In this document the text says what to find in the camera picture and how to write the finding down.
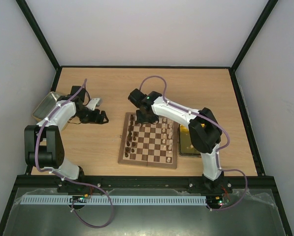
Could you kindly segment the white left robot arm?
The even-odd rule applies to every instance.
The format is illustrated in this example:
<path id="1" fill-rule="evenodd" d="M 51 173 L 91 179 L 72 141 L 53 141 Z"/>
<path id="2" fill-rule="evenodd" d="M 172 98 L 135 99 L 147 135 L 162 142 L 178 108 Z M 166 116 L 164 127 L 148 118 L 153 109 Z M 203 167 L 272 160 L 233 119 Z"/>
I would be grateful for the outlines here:
<path id="1" fill-rule="evenodd" d="M 45 98 L 39 106 L 44 117 L 24 130 L 26 164 L 63 179 L 78 179 L 83 170 L 65 157 L 61 131 L 72 118 L 79 118 L 80 124 L 108 123 L 106 112 L 98 109 L 101 103 L 101 98 L 90 97 L 84 85 L 73 86 L 70 94 L 53 102 Z"/>

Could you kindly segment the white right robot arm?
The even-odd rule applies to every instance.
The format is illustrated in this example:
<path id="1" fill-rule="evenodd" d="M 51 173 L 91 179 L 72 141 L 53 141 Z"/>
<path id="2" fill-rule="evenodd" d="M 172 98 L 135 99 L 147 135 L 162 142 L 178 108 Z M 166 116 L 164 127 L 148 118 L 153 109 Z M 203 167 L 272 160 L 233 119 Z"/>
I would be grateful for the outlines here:
<path id="1" fill-rule="evenodd" d="M 156 91 L 144 94 L 137 88 L 129 94 L 128 100 L 137 108 L 139 123 L 154 123 L 162 116 L 186 127 L 191 144 L 202 159 L 204 188 L 213 193 L 221 187 L 223 174 L 218 152 L 222 131 L 210 109 L 187 108 Z"/>

